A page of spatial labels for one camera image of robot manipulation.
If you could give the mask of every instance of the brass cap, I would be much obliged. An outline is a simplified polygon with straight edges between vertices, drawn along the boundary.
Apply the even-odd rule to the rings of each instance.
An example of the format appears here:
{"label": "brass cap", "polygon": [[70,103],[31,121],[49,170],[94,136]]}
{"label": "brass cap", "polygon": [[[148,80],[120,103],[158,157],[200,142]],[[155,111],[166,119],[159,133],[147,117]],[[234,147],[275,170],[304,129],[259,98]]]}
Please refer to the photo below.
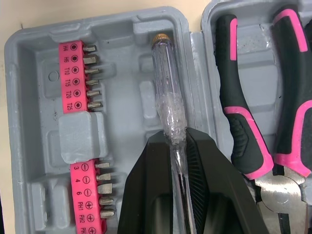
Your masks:
{"label": "brass cap", "polygon": [[154,45],[155,42],[160,41],[162,39],[170,40],[170,37],[164,33],[159,33],[153,38],[152,44]]}

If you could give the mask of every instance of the bit holder label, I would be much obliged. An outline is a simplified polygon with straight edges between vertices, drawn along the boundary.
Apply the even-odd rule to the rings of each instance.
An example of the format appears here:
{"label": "bit holder label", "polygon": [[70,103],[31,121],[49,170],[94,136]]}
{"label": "bit holder label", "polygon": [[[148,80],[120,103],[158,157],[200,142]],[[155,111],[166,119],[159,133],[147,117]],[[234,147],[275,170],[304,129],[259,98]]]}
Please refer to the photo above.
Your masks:
{"label": "bit holder label", "polygon": [[100,218],[96,159],[70,165],[77,234],[103,234],[106,221]]}
{"label": "bit holder label", "polygon": [[82,41],[63,43],[58,46],[63,112],[88,111],[87,77],[83,62]]}

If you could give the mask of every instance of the pink and black grip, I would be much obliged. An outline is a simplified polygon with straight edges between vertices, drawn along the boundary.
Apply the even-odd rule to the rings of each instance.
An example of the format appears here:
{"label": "pink and black grip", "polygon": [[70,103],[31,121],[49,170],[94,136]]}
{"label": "pink and black grip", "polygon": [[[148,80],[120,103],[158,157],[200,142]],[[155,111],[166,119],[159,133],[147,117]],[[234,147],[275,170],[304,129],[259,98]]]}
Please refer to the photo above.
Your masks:
{"label": "pink and black grip", "polygon": [[216,22],[215,59],[220,74],[220,100],[234,138],[232,164],[256,179],[273,168],[273,160],[248,108],[237,67],[237,18],[223,15]]}
{"label": "pink and black grip", "polygon": [[275,162],[307,177],[312,170],[312,53],[296,6],[276,13],[273,37],[283,77]]}

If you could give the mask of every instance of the tool kit case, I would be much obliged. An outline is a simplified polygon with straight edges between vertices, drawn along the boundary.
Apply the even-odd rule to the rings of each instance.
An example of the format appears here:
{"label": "tool kit case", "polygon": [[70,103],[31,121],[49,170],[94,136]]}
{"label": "tool kit case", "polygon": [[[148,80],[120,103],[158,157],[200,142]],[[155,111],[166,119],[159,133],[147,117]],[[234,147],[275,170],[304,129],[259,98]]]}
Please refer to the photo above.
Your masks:
{"label": "tool kit case", "polygon": [[[311,0],[212,1],[203,12],[201,32],[190,32],[175,8],[160,7],[110,16],[22,29],[5,45],[5,71],[13,194],[17,234],[74,234],[75,217],[69,164],[61,157],[59,118],[63,115],[59,44],[81,40],[97,46],[107,149],[116,179],[116,215],[107,219],[107,234],[116,234],[127,175],[147,139],[161,130],[156,111],[152,38],[168,34],[174,42],[188,126],[207,133],[230,159],[233,138],[219,100],[215,64],[215,23],[231,13],[238,19],[237,56],[247,104],[274,152],[283,100],[281,73],[270,32],[273,13],[282,5],[298,6],[303,26],[312,19]],[[77,128],[83,123],[77,121]],[[312,203],[312,185],[305,184]]]}

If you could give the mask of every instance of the flathead bit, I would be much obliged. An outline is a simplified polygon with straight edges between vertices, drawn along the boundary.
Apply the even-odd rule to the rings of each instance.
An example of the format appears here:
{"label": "flathead bit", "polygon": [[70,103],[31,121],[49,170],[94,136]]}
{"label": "flathead bit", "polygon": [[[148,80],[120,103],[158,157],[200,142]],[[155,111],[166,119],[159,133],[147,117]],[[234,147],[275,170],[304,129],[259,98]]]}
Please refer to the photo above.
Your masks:
{"label": "flathead bit", "polygon": [[83,51],[87,53],[95,52],[97,50],[96,45],[86,45],[83,47]]}
{"label": "flathead bit", "polygon": [[110,173],[97,175],[97,181],[100,181],[100,180],[111,180],[111,179],[112,179],[112,176],[111,176]]}
{"label": "flathead bit", "polygon": [[95,69],[87,69],[87,70],[84,70],[84,72],[85,72],[86,75],[92,75],[92,74],[99,73],[99,69],[98,69],[98,68],[95,68]]}
{"label": "flathead bit", "polygon": [[102,107],[102,103],[99,101],[92,101],[88,103],[88,109],[89,110],[94,110],[96,108]]}
{"label": "flathead bit", "polygon": [[115,214],[115,211],[112,209],[101,210],[100,217],[101,218],[110,218],[110,217],[114,216],[114,214]]}
{"label": "flathead bit", "polygon": [[113,184],[101,184],[97,187],[97,192],[99,194],[111,194],[113,191]]}
{"label": "flathead bit", "polygon": [[100,206],[111,206],[113,204],[114,200],[110,197],[101,197],[98,200],[98,203]]}
{"label": "flathead bit", "polygon": [[91,79],[91,80],[87,80],[86,81],[86,85],[91,86],[91,85],[96,85],[99,84],[99,80],[98,79]]}
{"label": "flathead bit", "polygon": [[93,65],[98,63],[97,55],[85,55],[83,56],[83,62],[85,65]]}
{"label": "flathead bit", "polygon": [[99,90],[91,90],[91,91],[87,91],[87,97],[88,98],[92,98],[94,96],[100,95]]}
{"label": "flathead bit", "polygon": [[95,167],[96,168],[109,168],[109,162],[101,162],[101,163],[96,163]]}

